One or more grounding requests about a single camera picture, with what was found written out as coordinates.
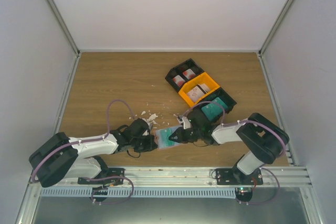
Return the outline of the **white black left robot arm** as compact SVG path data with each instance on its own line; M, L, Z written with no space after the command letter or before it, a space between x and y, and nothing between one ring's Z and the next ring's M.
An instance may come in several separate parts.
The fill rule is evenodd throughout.
M82 185L120 185L124 171L114 172L101 156L129 150L141 154L157 149L150 130L151 124L136 119L131 125L99 136L75 138L64 132L56 133L29 157L32 182L40 183L43 188L69 178L76 178Z

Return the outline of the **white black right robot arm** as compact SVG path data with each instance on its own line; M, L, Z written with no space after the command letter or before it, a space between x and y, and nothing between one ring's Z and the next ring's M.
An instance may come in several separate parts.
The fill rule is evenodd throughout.
M206 145L224 145L243 142L249 149L231 168L235 183L243 185L263 165L272 164L286 151L288 134L259 113L235 123L217 123L219 116L207 116L201 109L193 109L180 117L180 127L169 140L193 143L198 140Z

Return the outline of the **teal cards stack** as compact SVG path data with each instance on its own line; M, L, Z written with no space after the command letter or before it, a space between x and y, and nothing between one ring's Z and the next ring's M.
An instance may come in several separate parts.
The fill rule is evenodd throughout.
M222 106L224 111L228 109L226 103L224 103L220 98L216 98L213 102L218 103ZM208 120L210 121L217 121L217 118L223 114L222 108L214 103L205 104L201 110L205 114Z

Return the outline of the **pink patterned cards in bin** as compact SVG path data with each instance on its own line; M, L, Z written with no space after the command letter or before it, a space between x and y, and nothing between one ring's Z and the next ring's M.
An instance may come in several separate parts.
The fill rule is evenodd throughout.
M209 91L210 88L206 84L202 83L196 85L186 94L192 102L196 103L202 96L206 95Z

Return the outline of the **red white cards in bin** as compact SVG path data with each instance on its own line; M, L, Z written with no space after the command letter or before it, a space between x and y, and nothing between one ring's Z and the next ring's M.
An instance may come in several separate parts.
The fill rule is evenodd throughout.
M187 80L196 77L195 72L192 69L187 69L182 74L176 74L172 80L180 88Z

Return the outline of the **yellow plastic bin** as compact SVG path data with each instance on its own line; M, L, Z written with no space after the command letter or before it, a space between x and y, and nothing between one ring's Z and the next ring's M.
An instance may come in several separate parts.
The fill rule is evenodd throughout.
M193 107L219 87L219 84L204 72L183 84L178 94L189 107Z

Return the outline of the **black divided bin left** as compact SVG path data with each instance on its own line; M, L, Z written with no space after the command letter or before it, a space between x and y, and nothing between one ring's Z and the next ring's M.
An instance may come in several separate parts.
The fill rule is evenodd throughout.
M179 92L184 84L203 73L204 70L193 60L188 59L173 67L165 77L165 80Z

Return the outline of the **black bin right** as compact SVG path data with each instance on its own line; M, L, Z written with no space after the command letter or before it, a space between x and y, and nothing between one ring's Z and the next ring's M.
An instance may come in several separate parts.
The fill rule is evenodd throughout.
M223 89L218 88L205 98L201 99L201 105L197 108L205 114L206 118L211 122L216 122L223 114L228 114L237 102Z

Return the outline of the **aluminium front rail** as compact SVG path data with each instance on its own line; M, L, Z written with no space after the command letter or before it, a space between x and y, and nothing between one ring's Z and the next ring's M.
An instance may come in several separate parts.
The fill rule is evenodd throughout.
M127 166L124 176L136 187L217 187L213 167ZM311 187L307 169L300 166L265 167L261 170L263 187Z

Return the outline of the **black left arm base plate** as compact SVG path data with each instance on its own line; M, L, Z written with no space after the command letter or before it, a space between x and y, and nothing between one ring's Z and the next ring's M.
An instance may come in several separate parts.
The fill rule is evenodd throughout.
M77 183L79 185L122 185L123 177L125 173L124 168L108 168L105 171L101 171L95 178L87 179L80 177Z

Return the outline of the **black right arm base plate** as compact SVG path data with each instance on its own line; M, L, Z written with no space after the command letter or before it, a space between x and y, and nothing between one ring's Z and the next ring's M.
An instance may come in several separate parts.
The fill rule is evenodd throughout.
M217 185L262 185L263 178L260 169L256 169L250 175L235 175L232 168L216 168L211 173L212 179Z

